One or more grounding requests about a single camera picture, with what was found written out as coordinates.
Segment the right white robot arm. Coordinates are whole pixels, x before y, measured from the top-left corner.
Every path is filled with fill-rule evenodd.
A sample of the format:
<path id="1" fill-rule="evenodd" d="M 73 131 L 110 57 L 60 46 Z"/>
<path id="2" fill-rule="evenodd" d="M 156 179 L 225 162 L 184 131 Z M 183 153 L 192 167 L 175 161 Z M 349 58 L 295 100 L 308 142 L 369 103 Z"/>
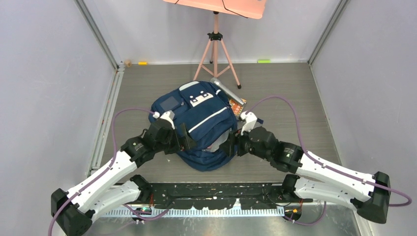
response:
<path id="1" fill-rule="evenodd" d="M 374 223 L 387 221 L 390 180 L 385 173 L 372 175 L 349 170 L 298 145 L 279 141 L 263 127 L 231 131 L 220 149 L 228 156 L 252 154 L 286 173 L 280 196 L 288 202 L 316 199 L 355 210 Z"/>

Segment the navy blue student backpack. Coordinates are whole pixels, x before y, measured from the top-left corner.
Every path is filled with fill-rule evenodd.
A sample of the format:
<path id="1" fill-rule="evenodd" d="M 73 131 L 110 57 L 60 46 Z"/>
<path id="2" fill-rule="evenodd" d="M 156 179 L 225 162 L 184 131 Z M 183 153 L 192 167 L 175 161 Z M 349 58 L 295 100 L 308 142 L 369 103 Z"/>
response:
<path id="1" fill-rule="evenodd" d="M 159 97 L 151 105 L 153 113 L 174 113 L 173 123 L 182 136 L 184 124 L 188 135 L 196 142 L 178 156 L 191 168 L 213 171 L 229 163 L 234 155 L 220 149 L 229 132 L 237 130 L 238 119 L 230 99 L 219 86 L 211 82 L 192 81 Z"/>

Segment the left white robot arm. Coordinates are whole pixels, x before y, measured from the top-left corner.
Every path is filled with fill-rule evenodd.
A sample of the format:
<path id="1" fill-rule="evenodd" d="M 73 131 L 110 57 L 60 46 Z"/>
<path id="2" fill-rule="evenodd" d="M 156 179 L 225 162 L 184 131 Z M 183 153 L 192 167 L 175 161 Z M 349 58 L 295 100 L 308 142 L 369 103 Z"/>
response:
<path id="1" fill-rule="evenodd" d="M 172 154 L 196 145 L 185 124 L 177 130 L 170 119 L 158 118 L 142 135 L 128 139 L 112 159 L 90 177 L 67 191 L 58 188 L 51 194 L 53 220 L 48 234 L 52 234 L 55 223 L 67 236 L 85 234 L 93 223 L 93 216 L 98 214 L 93 205 L 113 184 L 159 152 Z"/>

